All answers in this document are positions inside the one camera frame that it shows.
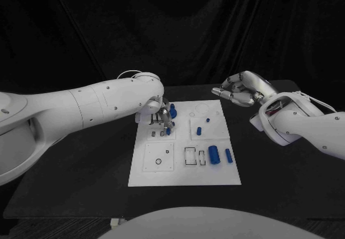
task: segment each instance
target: small blue object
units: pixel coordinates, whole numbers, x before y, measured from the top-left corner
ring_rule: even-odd
[[[229,149],[225,149],[225,153],[226,153],[226,157],[228,157],[228,162],[232,163]]]
[[[170,116],[172,116],[172,119],[176,117],[177,115],[177,111],[174,109],[174,104],[170,104],[170,110],[169,110],[169,113],[170,113]]]
[[[208,153],[209,153],[211,164],[218,164],[221,162],[221,159],[219,159],[216,146],[212,145],[208,147]]]
[[[196,134],[200,135],[200,127],[198,127]]]

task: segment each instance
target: white board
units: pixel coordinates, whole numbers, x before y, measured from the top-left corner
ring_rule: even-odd
[[[170,135],[160,136],[163,125],[138,124],[128,187],[241,185],[221,101],[170,104],[177,111]],[[212,145],[218,148],[218,164],[209,160]],[[232,163],[226,160],[226,148]]]

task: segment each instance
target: floor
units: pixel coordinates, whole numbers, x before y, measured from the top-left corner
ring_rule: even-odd
[[[280,218],[280,221],[326,239],[345,239],[345,220]],[[97,239],[110,229],[110,219],[20,219],[8,236],[0,236],[0,239]]]

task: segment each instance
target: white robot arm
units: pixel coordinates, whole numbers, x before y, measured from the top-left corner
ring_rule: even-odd
[[[244,71],[229,76],[212,93],[242,107],[261,105],[250,122],[281,146],[303,137],[320,152],[345,159],[345,112],[302,92],[278,93],[255,73]],[[335,113],[323,114],[310,99]]]
[[[0,92],[0,185],[34,164],[65,136],[136,113],[136,122],[174,123],[157,75],[138,73],[89,86],[36,95]]]

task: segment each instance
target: black curtain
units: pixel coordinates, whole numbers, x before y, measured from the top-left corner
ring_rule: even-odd
[[[131,69],[166,86],[212,84],[250,70],[342,110],[343,11],[340,0],[3,0],[0,90],[65,90]]]

